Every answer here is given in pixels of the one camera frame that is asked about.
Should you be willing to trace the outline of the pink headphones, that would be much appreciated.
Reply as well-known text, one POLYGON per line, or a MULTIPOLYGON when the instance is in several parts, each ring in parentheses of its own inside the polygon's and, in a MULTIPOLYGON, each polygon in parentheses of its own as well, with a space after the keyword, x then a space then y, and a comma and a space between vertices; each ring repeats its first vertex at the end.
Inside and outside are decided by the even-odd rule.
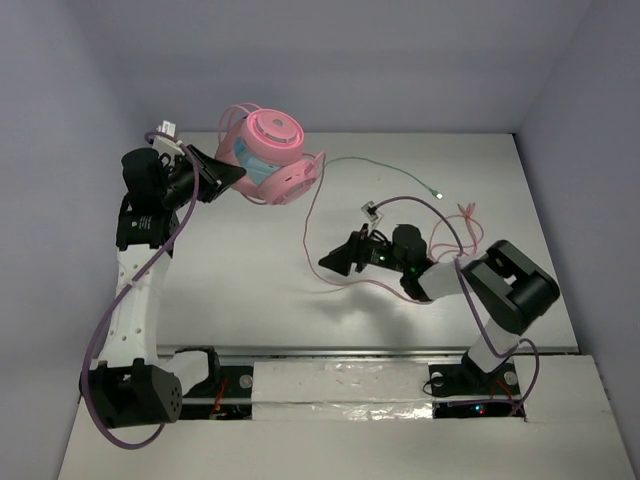
POLYGON ((318 179, 326 158, 323 151, 306 151, 304 131, 293 117, 252 103, 235 104, 222 113, 215 158, 240 166, 233 151, 238 138, 259 159, 279 167, 260 185, 246 174, 232 186, 259 205, 286 205, 304 195, 318 179))

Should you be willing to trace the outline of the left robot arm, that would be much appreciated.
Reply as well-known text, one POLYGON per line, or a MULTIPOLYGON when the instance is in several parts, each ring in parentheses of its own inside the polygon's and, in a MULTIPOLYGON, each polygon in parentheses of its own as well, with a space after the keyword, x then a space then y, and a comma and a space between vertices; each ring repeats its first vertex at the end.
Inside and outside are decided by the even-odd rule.
POLYGON ((178 234, 177 212, 211 203, 246 173, 193 145, 177 153, 143 147, 121 160, 127 192, 116 231, 116 299, 100 321, 83 362, 80 391, 97 427, 114 429, 176 422, 192 390, 215 394, 223 385, 211 346, 188 346, 163 361, 157 330, 162 286, 178 234))

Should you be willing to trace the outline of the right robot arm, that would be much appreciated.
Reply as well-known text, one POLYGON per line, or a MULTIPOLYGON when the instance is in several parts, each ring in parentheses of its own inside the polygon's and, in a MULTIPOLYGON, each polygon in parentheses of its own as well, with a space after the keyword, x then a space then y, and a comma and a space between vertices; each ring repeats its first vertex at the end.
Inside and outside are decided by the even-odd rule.
POLYGON ((419 303, 465 297, 480 337, 459 363, 430 371, 426 392, 438 398, 488 393, 525 332, 560 297, 557 282, 507 240, 470 260, 436 262, 420 230, 408 224, 390 238, 363 225, 318 265, 344 277, 369 265, 399 272, 406 295, 419 303))

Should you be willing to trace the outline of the blue headphones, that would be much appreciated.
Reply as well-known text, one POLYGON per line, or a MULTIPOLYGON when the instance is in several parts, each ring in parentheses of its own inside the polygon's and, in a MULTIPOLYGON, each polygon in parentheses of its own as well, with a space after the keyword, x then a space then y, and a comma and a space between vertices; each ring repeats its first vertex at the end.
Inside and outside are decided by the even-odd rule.
POLYGON ((279 170, 278 166, 268 164, 255 156, 241 138, 235 141, 233 151, 238 164, 246 170, 249 180, 255 185, 260 185, 279 170))

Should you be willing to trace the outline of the metal rail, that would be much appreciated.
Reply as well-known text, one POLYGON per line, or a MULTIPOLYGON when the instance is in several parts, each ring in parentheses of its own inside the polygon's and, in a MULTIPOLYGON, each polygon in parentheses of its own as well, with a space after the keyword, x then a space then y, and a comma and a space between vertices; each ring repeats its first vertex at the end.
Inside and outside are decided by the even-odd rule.
MULTIPOLYGON (((179 349, 178 345, 157 347, 160 356, 168 356, 179 349)), ((215 346, 222 357, 422 357, 422 356, 461 356, 468 347, 282 347, 282 346, 215 346)), ((581 355, 578 347, 537 347, 541 355, 581 355)))

